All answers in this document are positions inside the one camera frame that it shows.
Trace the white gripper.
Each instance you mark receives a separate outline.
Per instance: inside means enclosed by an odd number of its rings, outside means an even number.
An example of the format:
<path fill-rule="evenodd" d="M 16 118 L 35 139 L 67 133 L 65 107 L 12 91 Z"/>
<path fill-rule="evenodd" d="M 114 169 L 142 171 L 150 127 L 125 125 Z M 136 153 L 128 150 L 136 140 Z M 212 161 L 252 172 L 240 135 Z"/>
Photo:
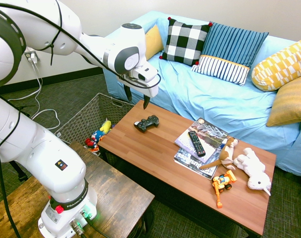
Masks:
<path fill-rule="evenodd" d="M 148 82 L 145 82 L 141 79 L 132 79 L 127 75 L 118 77 L 118 81 L 124 84 L 124 91 L 129 102 L 132 101 L 131 89 L 134 89 L 144 95 L 144 110 L 147 108 L 150 98 L 155 97 L 159 92 L 159 74 L 157 74 Z"/>

